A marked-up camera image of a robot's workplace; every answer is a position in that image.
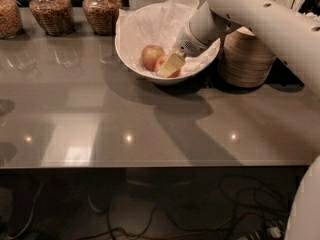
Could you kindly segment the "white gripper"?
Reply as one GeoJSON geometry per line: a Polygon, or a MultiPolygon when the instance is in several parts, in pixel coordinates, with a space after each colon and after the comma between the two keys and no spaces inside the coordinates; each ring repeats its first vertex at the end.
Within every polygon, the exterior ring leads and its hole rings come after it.
{"type": "MultiPolygon", "coordinates": [[[[211,44],[212,31],[202,24],[187,23],[178,33],[176,46],[187,57],[197,57],[206,51],[211,44]]],[[[160,67],[158,76],[168,78],[185,64],[184,56],[179,52],[171,52],[160,67]]]]}

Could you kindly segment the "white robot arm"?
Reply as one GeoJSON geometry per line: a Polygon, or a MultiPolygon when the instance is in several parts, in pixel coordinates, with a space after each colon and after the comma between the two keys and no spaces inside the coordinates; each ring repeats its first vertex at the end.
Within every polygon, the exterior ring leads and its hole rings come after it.
{"type": "MultiPolygon", "coordinates": [[[[158,74],[169,77],[220,37],[244,26],[320,96],[319,23],[272,0],[206,0],[180,30],[158,74]]],[[[292,204],[284,240],[320,240],[320,156],[309,166],[292,204]]]]}

